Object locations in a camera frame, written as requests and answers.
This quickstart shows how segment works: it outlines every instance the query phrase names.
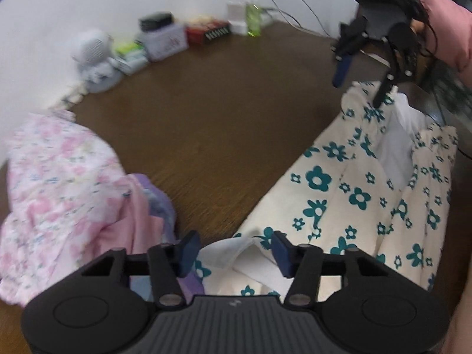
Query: white cable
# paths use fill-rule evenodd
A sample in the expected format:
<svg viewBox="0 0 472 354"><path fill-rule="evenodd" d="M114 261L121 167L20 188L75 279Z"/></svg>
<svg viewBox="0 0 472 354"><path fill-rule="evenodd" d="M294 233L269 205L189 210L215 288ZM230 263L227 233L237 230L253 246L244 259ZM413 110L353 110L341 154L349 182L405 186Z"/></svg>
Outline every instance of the white cable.
<svg viewBox="0 0 472 354"><path fill-rule="evenodd" d="M318 32L315 32L314 30L310 30L310 29L304 28L304 27L302 27L302 26L293 25L293 24L287 19L286 13L285 13L283 10L281 10L281 9L279 8L279 6L277 5L277 3L276 3L274 0L270 0L270 1L272 1L272 3L273 3L273 4L275 5L275 7L276 7L276 10L282 15L282 17L284 18L284 20L287 21L287 23L288 23L290 26L294 27L294 28L297 29L297 30L300 30L301 32L305 32L305 33L314 34L314 35L316 35L316 36L319 36L319 33L318 33ZM313 15L316 17L316 19L318 20L318 23L319 23L320 27L321 27L322 30L326 33L326 35L327 35L328 37L331 37L331 35L330 35L330 34L326 31L326 29L324 28L324 26L323 26L321 20L319 19L318 15L317 15L317 14L315 13L315 11L310 7L310 5L308 5L308 3L307 3L305 0L301 0L301 1L308 7L308 9L310 9L311 13L313 13Z"/></svg>

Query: black device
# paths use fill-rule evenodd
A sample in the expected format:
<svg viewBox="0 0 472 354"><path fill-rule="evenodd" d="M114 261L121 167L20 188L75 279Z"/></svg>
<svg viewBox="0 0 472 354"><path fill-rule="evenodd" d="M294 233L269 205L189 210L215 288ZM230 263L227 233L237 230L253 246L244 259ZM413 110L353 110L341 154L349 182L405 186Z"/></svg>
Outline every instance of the black device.
<svg viewBox="0 0 472 354"><path fill-rule="evenodd" d="M139 27L143 32L152 32L174 22L174 16L169 12L158 12L139 19Z"/></svg>
<svg viewBox="0 0 472 354"><path fill-rule="evenodd" d="M323 254L280 232L272 253L294 278L277 296L195 296L187 305L176 277L188 274L196 232L147 254L111 250L47 289L25 308L21 327L34 354L426 354L448 328L445 305L357 249ZM154 302L128 288L149 275ZM317 302L322 276L342 289Z"/></svg>
<svg viewBox="0 0 472 354"><path fill-rule="evenodd" d="M428 23L428 14L419 0L355 1L359 17L350 25L341 25L341 37L332 47L338 62L333 85L342 85L354 54L368 43L375 44L386 52L390 63L373 101L378 108L394 85L414 80L421 46L410 23L412 19Z"/></svg>

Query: pink floral garment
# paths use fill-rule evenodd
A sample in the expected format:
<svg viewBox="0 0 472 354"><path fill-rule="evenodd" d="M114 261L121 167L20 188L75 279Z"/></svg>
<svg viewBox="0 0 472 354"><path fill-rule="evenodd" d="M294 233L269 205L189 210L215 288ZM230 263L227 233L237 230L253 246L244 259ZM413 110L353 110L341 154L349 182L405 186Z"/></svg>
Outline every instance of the pink floral garment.
<svg viewBox="0 0 472 354"><path fill-rule="evenodd" d="M89 243L119 219L130 184L107 143L56 117L31 114L8 147L0 297L24 305L52 285L60 255L75 262L71 272L84 264Z"/></svg>

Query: screw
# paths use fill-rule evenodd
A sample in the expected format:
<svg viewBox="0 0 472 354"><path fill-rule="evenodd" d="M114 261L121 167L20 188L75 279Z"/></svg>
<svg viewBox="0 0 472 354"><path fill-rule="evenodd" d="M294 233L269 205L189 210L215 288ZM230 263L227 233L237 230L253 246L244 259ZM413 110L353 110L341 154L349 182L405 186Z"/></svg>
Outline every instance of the screw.
<svg viewBox="0 0 472 354"><path fill-rule="evenodd" d="M182 303L182 300L183 299L180 295L170 293L162 295L162 297L159 298L159 303L162 306L176 307Z"/></svg>
<svg viewBox="0 0 472 354"><path fill-rule="evenodd" d="M293 294L289 298L289 303L296 307L308 306L311 301L312 299L306 294Z"/></svg>

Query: green bottle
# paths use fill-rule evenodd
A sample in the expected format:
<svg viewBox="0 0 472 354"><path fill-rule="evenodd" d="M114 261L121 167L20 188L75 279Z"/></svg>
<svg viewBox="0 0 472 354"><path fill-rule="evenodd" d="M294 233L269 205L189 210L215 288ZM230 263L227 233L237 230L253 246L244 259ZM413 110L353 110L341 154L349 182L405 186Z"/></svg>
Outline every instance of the green bottle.
<svg viewBox="0 0 472 354"><path fill-rule="evenodd" d="M246 5L246 25L249 36L260 36L260 9L252 3Z"/></svg>

